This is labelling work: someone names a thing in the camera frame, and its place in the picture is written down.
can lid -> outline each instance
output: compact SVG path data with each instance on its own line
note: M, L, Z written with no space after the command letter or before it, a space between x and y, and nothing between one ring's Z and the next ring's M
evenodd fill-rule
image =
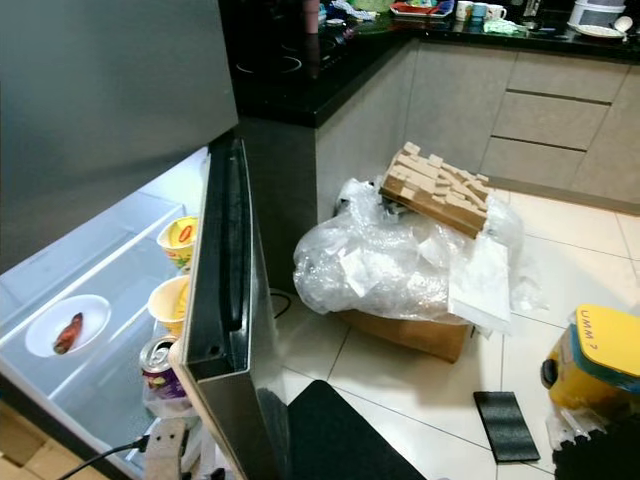
M169 349L175 341L175 337L166 335L147 343L140 352L140 367L149 373L159 373L171 368Z
M640 317L597 305L580 305L576 325L582 353L592 362L640 377Z

cardboard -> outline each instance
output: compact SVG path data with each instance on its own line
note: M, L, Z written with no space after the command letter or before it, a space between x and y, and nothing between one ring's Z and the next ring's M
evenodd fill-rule
M0 402L0 452L5 460L17 466L25 465L44 445L46 438L27 419Z
M358 310L337 312L349 325L390 342L415 348L435 357L455 363L462 353L471 325L450 325L439 322L394 320L376 317Z

yellow container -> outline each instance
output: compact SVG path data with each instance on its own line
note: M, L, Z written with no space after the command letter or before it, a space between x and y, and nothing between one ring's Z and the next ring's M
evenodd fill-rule
M191 268L197 231L198 217L182 217L169 223L156 239L169 259L183 273Z
M610 411L640 393L640 317L581 305L542 366L553 403Z
M172 335L182 335L189 304L189 275L167 280L149 296L147 308Z

white plate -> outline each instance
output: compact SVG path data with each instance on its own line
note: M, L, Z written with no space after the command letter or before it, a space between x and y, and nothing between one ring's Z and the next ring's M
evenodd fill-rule
M598 25L575 25L575 28L579 33L588 35L590 37L598 38L622 38L624 33L619 32L613 28L600 27Z
M53 345L77 313L82 313L82 330L71 349L63 355L80 350L100 335L109 322L111 305L98 295L78 295L61 300L31 323L25 337L27 350L38 357L57 356Z

cable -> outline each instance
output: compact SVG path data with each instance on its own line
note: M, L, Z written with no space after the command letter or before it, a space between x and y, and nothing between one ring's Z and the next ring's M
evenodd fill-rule
M144 452L147 449L148 443L149 443L149 435L145 435L144 437L140 437L135 442L131 442L127 445L120 445L119 447L115 447L115 448L112 448L111 450L107 450L106 452L101 453L100 455L96 455L95 457L90 458L89 460L84 462L82 465L79 465L78 467L74 468L70 472L65 473L58 480L66 480L67 478L70 478L76 473L78 473L80 470L87 468L89 465L105 457L108 457L109 455L113 455L114 453L122 452L124 450L133 450L134 448L137 448L139 451Z
M271 296L284 298L287 301L287 304L285 305L285 307L282 310L280 310L278 313L276 313L275 316L273 317L273 318L278 318L279 316L284 315L284 313L287 310L289 310L289 307L291 307L291 299L289 298L288 295L285 295L284 293L271 292Z

